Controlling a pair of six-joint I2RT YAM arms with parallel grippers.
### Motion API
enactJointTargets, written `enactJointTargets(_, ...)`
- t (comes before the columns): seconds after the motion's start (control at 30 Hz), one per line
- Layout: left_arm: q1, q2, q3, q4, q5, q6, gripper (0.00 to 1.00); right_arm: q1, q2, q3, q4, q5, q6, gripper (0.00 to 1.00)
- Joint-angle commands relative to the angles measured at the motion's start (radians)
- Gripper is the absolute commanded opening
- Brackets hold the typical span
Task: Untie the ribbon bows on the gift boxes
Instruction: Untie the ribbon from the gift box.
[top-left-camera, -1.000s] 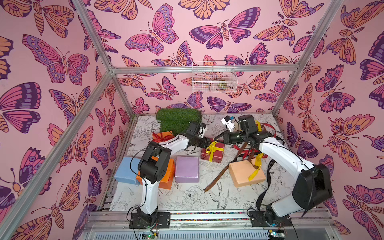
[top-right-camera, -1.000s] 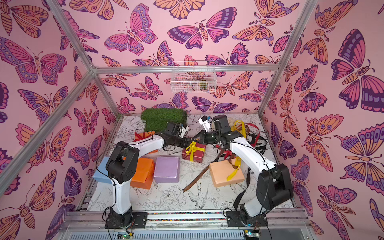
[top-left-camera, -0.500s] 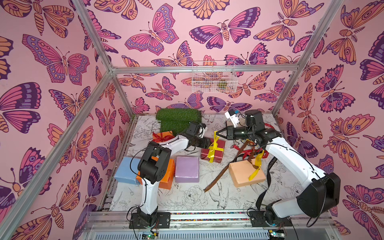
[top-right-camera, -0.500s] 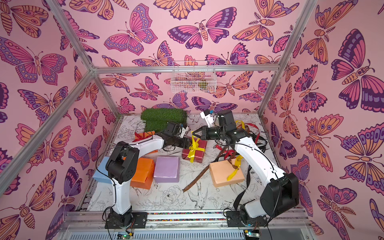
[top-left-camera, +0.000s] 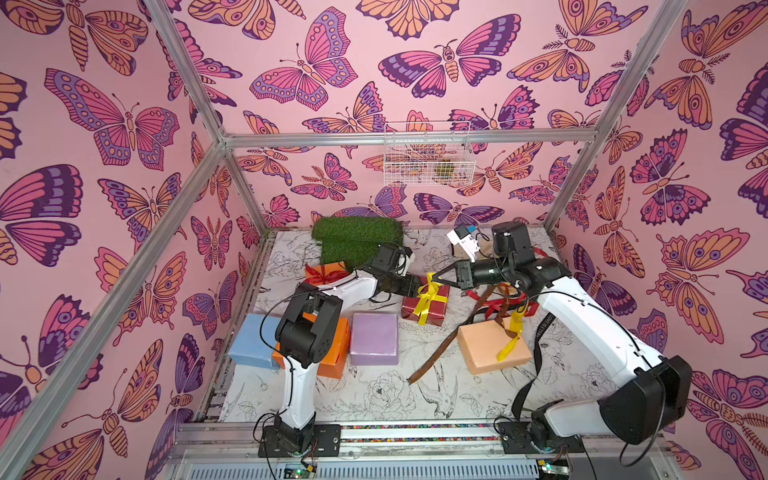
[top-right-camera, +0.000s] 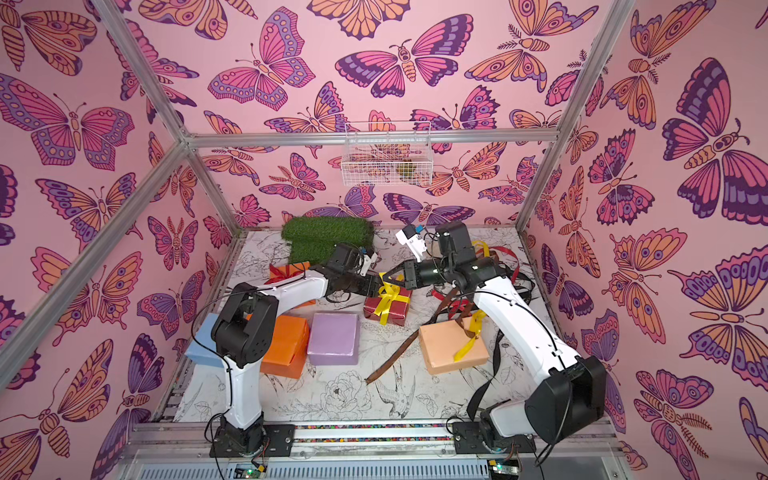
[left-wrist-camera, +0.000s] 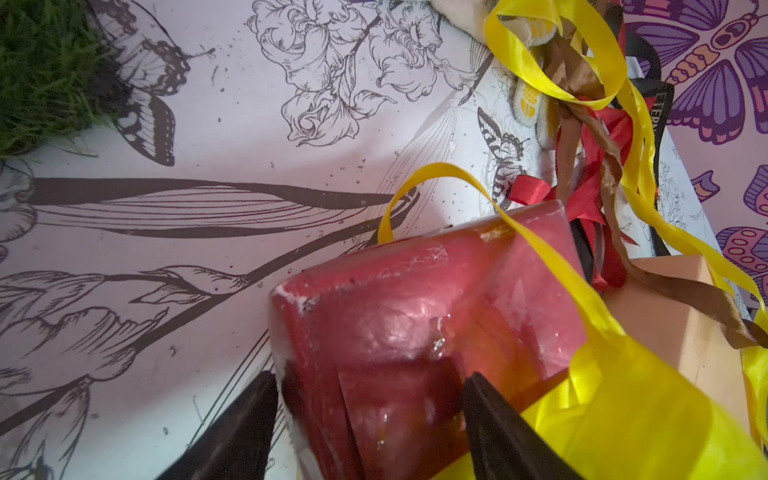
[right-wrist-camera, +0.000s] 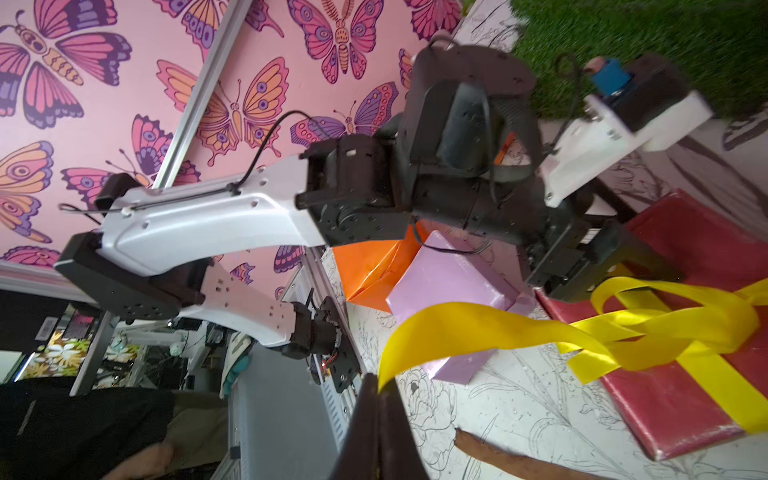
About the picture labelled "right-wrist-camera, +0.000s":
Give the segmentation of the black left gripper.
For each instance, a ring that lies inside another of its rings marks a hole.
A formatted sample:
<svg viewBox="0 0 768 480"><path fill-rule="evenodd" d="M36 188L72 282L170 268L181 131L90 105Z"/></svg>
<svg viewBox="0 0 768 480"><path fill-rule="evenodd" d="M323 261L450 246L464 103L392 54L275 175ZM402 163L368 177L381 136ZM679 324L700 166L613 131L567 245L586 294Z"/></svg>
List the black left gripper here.
<svg viewBox="0 0 768 480"><path fill-rule="evenodd" d="M536 77L504 52L421 52L413 61L413 211L514 245L527 284L585 300L619 263L653 279L679 272L624 227L631 210L599 176L636 151L662 151L711 117L668 59L597 60L586 119L542 139Z"/></svg>

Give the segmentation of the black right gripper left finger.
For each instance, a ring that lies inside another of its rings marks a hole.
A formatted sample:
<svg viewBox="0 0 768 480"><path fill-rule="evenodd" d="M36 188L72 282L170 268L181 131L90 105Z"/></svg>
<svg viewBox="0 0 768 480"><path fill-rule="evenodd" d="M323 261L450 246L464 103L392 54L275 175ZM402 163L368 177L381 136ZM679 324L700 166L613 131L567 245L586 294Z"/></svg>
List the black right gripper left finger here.
<svg viewBox="0 0 768 480"><path fill-rule="evenodd" d="M379 457L378 378L367 373L337 458L333 480L371 480L377 478Z"/></svg>

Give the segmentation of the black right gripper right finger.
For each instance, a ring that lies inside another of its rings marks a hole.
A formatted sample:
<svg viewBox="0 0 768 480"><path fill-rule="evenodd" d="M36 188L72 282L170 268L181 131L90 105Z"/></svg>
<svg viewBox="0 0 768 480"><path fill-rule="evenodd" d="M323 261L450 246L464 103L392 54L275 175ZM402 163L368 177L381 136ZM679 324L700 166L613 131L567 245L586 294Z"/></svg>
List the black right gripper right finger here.
<svg viewBox="0 0 768 480"><path fill-rule="evenodd" d="M395 380L379 393L379 478L428 480Z"/></svg>

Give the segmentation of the brown ribbon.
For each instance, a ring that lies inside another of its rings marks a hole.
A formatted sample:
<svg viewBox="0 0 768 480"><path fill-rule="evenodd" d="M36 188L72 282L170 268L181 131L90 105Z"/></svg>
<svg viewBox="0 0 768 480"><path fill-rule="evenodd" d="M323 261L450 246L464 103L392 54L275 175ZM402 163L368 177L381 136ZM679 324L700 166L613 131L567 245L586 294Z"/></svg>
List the brown ribbon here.
<svg viewBox="0 0 768 480"><path fill-rule="evenodd" d="M454 445L469 457L519 479L597 480L600 476L505 451L462 429L455 430Z"/></svg>

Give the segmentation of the lilac gift box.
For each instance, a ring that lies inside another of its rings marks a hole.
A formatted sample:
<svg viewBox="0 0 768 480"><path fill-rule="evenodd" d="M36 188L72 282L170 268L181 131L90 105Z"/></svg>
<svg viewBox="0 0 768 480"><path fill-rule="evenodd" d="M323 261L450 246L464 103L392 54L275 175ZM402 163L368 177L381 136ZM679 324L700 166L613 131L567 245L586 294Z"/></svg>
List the lilac gift box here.
<svg viewBox="0 0 768 480"><path fill-rule="evenodd" d="M535 309L531 296L516 290L492 269L490 249L479 255L458 255L458 250L472 250L471 244L438 230L425 242L386 299L397 323L448 302L486 305L520 315Z"/></svg>

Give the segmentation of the large orange gift box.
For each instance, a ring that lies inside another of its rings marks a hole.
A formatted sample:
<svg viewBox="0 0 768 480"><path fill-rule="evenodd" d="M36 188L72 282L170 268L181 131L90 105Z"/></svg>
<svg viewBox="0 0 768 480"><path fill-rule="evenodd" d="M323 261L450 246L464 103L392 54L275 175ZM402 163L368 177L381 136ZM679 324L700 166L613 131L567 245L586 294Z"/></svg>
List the large orange gift box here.
<svg viewBox="0 0 768 480"><path fill-rule="evenodd" d="M428 231L421 222L410 222L405 237L378 240L372 233L358 235L363 242L332 248L348 303L390 313L387 298L415 259Z"/></svg>

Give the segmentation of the yellow ribbon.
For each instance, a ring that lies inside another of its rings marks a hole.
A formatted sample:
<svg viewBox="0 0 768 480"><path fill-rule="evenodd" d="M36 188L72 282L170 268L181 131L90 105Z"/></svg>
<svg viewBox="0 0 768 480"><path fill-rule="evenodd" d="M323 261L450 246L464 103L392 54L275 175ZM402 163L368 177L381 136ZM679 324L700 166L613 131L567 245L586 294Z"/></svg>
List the yellow ribbon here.
<svg viewBox="0 0 768 480"><path fill-rule="evenodd" d="M555 343L583 384L623 369L679 363L744 431L767 429L767 398L726 360L760 327L764 280L735 292L613 277L591 296L594 316L571 324L534 320L489 306L449 302L410 317L389 338L378 386L448 357Z"/></svg>

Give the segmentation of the dark red gift box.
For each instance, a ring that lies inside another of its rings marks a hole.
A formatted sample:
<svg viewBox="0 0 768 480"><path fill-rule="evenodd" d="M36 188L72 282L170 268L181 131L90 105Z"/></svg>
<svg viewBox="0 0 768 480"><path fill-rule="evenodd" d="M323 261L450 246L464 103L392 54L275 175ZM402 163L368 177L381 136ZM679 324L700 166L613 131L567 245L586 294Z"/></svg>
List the dark red gift box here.
<svg viewBox="0 0 768 480"><path fill-rule="evenodd" d="M544 298L545 310L619 350L619 367L590 375L650 458L765 432L766 244L681 191L630 229L684 282L639 280L621 268L592 299Z"/></svg>

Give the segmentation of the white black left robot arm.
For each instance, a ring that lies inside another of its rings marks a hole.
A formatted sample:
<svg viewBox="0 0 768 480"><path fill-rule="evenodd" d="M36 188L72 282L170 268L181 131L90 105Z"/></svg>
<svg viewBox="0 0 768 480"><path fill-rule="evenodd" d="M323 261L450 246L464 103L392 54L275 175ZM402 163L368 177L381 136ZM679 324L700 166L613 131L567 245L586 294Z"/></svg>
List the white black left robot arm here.
<svg viewBox="0 0 768 480"><path fill-rule="evenodd" d="M372 134L325 138L217 181L149 190L110 179L96 200L101 227L74 235L56 271L122 319L205 320L297 359L332 353L339 327L298 304L249 299L215 256L402 240L424 219L515 246L525 283L559 301L586 300L618 264L677 281L626 230L631 212L599 176L635 151L668 149L712 110L654 53L588 72L600 94L576 99L587 118L545 143L524 62L431 43L404 111Z"/></svg>

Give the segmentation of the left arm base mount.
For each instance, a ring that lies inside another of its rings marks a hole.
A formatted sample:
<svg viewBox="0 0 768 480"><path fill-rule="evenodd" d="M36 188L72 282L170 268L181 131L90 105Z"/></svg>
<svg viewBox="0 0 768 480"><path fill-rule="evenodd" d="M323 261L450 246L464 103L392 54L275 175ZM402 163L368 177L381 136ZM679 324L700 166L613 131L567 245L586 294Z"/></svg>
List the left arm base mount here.
<svg viewBox="0 0 768 480"><path fill-rule="evenodd" d="M330 376L338 394L350 389L362 372L335 299L326 296L321 303L316 303L314 288L297 309L293 340L301 355L315 358L320 373Z"/></svg>

